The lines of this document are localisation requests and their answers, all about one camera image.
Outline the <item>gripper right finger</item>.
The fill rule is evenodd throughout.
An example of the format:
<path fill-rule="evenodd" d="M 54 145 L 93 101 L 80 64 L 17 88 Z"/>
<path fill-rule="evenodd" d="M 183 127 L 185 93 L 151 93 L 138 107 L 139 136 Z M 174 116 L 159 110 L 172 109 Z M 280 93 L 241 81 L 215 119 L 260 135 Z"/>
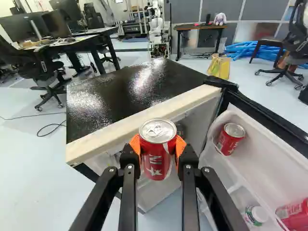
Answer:
<path fill-rule="evenodd" d="M 175 137 L 175 161 L 182 184 L 182 230 L 199 231 L 197 189 L 201 192 L 219 231 L 249 230 L 235 203 L 211 167 L 199 168 L 193 147 Z"/>

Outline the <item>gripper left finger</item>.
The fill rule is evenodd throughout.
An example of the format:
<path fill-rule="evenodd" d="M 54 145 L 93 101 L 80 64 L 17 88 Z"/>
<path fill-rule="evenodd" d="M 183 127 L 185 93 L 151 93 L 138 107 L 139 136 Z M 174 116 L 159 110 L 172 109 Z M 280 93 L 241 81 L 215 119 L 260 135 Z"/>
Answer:
<path fill-rule="evenodd" d="M 116 193 L 122 189 L 118 230 L 137 230 L 136 190 L 140 175 L 141 145 L 136 134 L 121 152 L 120 168 L 104 170 L 69 229 L 100 231 Z"/>

